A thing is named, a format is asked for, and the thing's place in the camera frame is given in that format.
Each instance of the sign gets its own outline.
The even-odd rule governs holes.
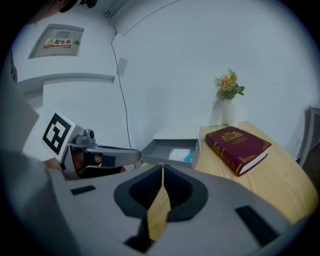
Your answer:
[[[50,47],[71,47],[72,39],[48,38],[44,44],[44,48]]]

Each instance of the gray box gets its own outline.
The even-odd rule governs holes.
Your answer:
[[[191,162],[169,160],[172,149],[194,150]],[[154,139],[141,151],[141,159],[144,163],[156,165],[159,163],[177,165],[196,169],[200,154],[198,139]]]

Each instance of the book spine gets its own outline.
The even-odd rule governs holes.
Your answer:
[[[230,155],[225,148],[221,147],[216,141],[212,140],[209,136],[205,137],[205,142],[231,168],[235,175],[239,176],[239,173],[241,172],[243,165],[234,157],[232,157],[232,155]]]

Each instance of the book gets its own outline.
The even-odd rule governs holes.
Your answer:
[[[270,142],[233,126],[208,133],[204,140],[237,176],[260,163],[271,146]]]

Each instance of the cable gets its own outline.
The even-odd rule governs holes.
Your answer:
[[[106,20],[110,23],[110,25],[114,28],[115,30],[115,35],[114,37],[112,38],[111,40],[111,47],[112,47],[112,50],[113,50],[113,54],[114,54],[114,59],[115,59],[115,64],[116,64],[116,72],[118,74],[118,79],[119,79],[119,85],[120,85],[120,90],[121,90],[121,94],[122,94],[122,98],[123,98],[123,103],[124,103],[124,109],[125,109],[125,121],[126,121],[126,132],[128,134],[128,141],[129,141],[129,146],[130,146],[130,149],[132,149],[131,147],[131,141],[130,141],[130,135],[129,135],[129,127],[128,127],[128,111],[127,111],[127,105],[126,105],[126,101],[125,101],[125,96],[124,96],[124,92],[122,91],[122,86],[121,86],[121,81],[120,81],[120,75],[119,75],[119,68],[118,68],[118,62],[117,62],[117,56],[116,56],[116,52],[115,52],[115,49],[114,49],[114,46],[112,44],[113,40],[115,39],[116,35],[118,34],[118,31],[116,30],[116,28],[111,24],[111,22],[108,20],[107,17],[105,17]]]

